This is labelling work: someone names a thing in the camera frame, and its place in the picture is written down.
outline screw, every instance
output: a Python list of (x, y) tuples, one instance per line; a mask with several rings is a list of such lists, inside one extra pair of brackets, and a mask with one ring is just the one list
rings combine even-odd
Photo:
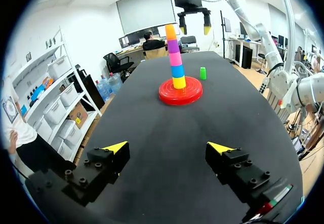
[(51, 181), (47, 181), (45, 183), (45, 186), (48, 187), (48, 188), (50, 188), (52, 186), (52, 182)]
[(271, 174), (270, 174), (269, 171), (266, 171), (266, 172), (263, 173), (263, 176), (266, 177), (266, 178), (270, 177), (270, 175), (271, 175)]
[(69, 178), (70, 178), (70, 177), (73, 176), (73, 173), (72, 173), (71, 170), (66, 170), (64, 173), (65, 173), (65, 176), (66, 176), (66, 177), (69, 177)]
[(88, 159), (85, 159), (85, 160), (83, 161), (83, 164), (84, 164), (85, 166), (89, 166), (89, 165), (90, 165), (90, 161), (89, 161)]
[(81, 177), (81, 178), (79, 179), (79, 183), (80, 183), (81, 186), (86, 186), (87, 183), (88, 183), (88, 181), (86, 180), (85, 177)]
[(253, 162), (251, 160), (247, 160), (247, 165), (251, 166), (253, 164)]
[(101, 163), (100, 163), (100, 162), (97, 162), (97, 163), (95, 164), (95, 167), (96, 167), (97, 169), (99, 169), (99, 168), (101, 168), (101, 167), (102, 167), (102, 165), (101, 165)]
[(251, 178), (251, 180), (249, 181), (249, 184), (251, 185), (251, 186), (255, 186), (256, 184), (257, 184), (257, 180), (256, 179), (254, 179), (254, 178)]

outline projector screen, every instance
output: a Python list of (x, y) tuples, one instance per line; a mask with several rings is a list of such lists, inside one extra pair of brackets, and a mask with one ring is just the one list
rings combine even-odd
[(176, 22), (171, 0), (119, 0), (117, 7), (124, 34)]

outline white shelf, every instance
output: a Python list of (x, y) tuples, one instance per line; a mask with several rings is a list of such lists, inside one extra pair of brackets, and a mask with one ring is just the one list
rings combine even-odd
[(42, 100), (59, 84), (61, 83), (69, 74), (73, 73), (73, 70), (70, 69), (68, 72), (66, 72), (64, 75), (62, 75), (60, 78), (58, 78), (41, 96), (40, 98), (35, 102), (35, 104), (31, 107), (31, 109), (28, 110), (27, 115), (25, 117), (26, 121), (31, 117), (33, 112), (37, 109), (37, 107), (41, 104)]
[(96, 111), (92, 111), (92, 112), (88, 113), (88, 117), (87, 117), (86, 121), (80, 128), (80, 130), (82, 132), (82, 136), (81, 136), (80, 140), (78, 141), (78, 143), (75, 145), (74, 149), (72, 150), (72, 154), (70, 156), (69, 161), (73, 162), (75, 155), (76, 155), (77, 151), (79, 150), (79, 147), (83, 141), (83, 138), (85, 137), (88, 129), (90, 128), (90, 126), (91, 126), (93, 120), (95, 119), (95, 117), (97, 116), (97, 114), (98, 113)]
[(59, 49), (63, 44), (63, 42), (58, 42), (55, 45), (52, 45), (50, 48), (47, 48), (40, 57), (31, 59), (24, 66), (22, 66), (17, 74), (12, 78), (13, 86), (16, 87), (17, 84), (19, 84), (19, 82), (32, 71), (33, 68), (37, 67), (40, 63), (53, 56), (56, 50)]
[(58, 125), (56, 125), (53, 129), (53, 132), (48, 140), (48, 144), (51, 144), (54, 137), (56, 136), (57, 132), (59, 131), (60, 127), (62, 126), (64, 120), (66, 117), (70, 114), (70, 112), (73, 110), (73, 108), (77, 105), (77, 103), (81, 100), (81, 98), (85, 95), (86, 93), (83, 91), (79, 94), (79, 96), (76, 98), (76, 100), (70, 105), (65, 107), (66, 109), (66, 114), (64, 115), (63, 119), (60, 121)]

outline person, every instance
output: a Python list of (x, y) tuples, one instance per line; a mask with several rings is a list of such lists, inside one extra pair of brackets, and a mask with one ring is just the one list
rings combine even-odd
[(164, 47), (167, 44), (167, 41), (160, 41), (153, 39), (153, 34), (148, 31), (144, 34), (145, 42), (143, 43), (143, 50), (149, 51), (154, 49), (159, 49)]
[(52, 169), (63, 177), (67, 169), (74, 170), (72, 162), (64, 160), (37, 132), (27, 124), (20, 110), (18, 95), (9, 78), (2, 79), (1, 118), (4, 147), (12, 162), (17, 152), (21, 161), (33, 172)]
[(313, 68), (313, 70), (314, 70), (315, 73), (319, 73), (320, 72), (320, 68), (319, 67), (320, 67), (320, 57), (318, 56), (312, 62), (312, 68)]

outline blue item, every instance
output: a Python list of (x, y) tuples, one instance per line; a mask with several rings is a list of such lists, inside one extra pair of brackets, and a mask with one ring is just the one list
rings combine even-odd
[(31, 96), (31, 100), (32, 101), (36, 101), (37, 100), (37, 96), (40, 94), (40, 92), (44, 91), (45, 87), (43, 85), (40, 85), (37, 87), (37, 89), (34, 91), (33, 95)]
[(102, 99), (104, 101), (109, 99), (109, 87), (105, 83), (98, 82), (97, 83), (97, 89), (99, 91), (99, 94), (101, 95)]
[(21, 115), (24, 116), (27, 112), (27, 108), (25, 105), (22, 105), (22, 108), (20, 109), (21, 110)]
[(109, 87), (109, 93), (112, 93), (112, 88), (109, 85), (109, 82), (108, 82), (107, 78), (105, 78), (103, 75), (101, 75), (101, 80), (99, 82), (106, 84)]
[(122, 80), (120, 79), (119, 73), (114, 73), (108, 80), (112, 92), (116, 95), (122, 86)]

